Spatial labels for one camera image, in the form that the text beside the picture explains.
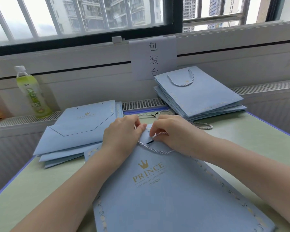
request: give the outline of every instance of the right hand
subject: right hand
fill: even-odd
[[[150,129],[152,137],[160,132],[167,132],[154,137],[155,141],[167,144],[175,151],[186,156],[205,160],[215,137],[198,129],[184,118],[172,115],[160,115]]]

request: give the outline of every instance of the bottle cap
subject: bottle cap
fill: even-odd
[[[17,73],[26,71],[26,68],[24,66],[16,66],[14,67],[14,69]]]

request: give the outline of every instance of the blue table edge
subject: blue table edge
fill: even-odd
[[[144,110],[138,110],[138,112],[146,112],[146,110],[147,109],[144,109]],[[276,126],[274,126],[274,125],[272,125],[272,124],[270,124],[270,123],[268,123],[268,122],[266,122],[265,120],[263,120],[263,119],[261,119],[261,118],[259,118],[259,117],[257,117],[257,116],[255,116],[255,115],[253,115],[253,114],[251,114],[250,112],[247,112],[246,111],[246,113],[248,113],[248,114],[250,114],[251,116],[253,116],[253,117],[255,117],[255,118],[257,118],[258,120],[260,120],[260,121],[263,121],[264,123],[266,123],[266,124],[268,124],[268,125],[270,125],[270,126],[272,126],[272,127],[274,127],[275,129],[277,129],[277,130],[279,130],[279,131],[281,131],[281,132],[283,132],[284,134],[286,134],[286,135],[288,135],[288,136],[290,136],[290,134],[289,133],[287,133],[287,132],[285,132],[285,131],[283,131],[283,130],[281,130],[280,128],[277,128]],[[4,191],[4,189],[6,188],[6,187],[8,187],[8,185],[21,173],[21,171],[23,171],[23,169],[33,160],[35,158],[35,156],[33,156],[17,173],[16,173],[16,175],[14,176],[14,177],[12,177],[12,179],[11,180],[9,180],[9,182],[8,183],[6,183],[6,185],[0,190],[0,194],[2,193],[2,191]]]

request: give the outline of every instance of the bottle label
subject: bottle label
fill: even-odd
[[[26,89],[26,90],[27,90],[27,92],[28,92],[28,94],[29,94],[29,96],[30,96],[30,98],[31,98],[31,100],[32,100],[32,104],[31,104],[31,105],[32,105],[33,107],[41,107],[42,105],[41,105],[39,99],[37,98],[37,96],[36,96],[34,90],[31,89],[31,88],[28,88],[28,89]],[[43,109],[43,108],[40,108],[40,109],[37,109],[36,111],[37,111],[38,113],[43,113],[43,112],[44,112],[44,109]]]

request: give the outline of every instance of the hand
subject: hand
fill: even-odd
[[[167,144],[170,148],[187,156],[205,160],[206,152],[211,148],[215,137],[198,129],[180,116],[160,115],[150,129],[154,140]]]
[[[146,126],[141,124],[137,115],[117,118],[104,130],[101,150],[110,155],[111,161],[121,165],[135,148]]]

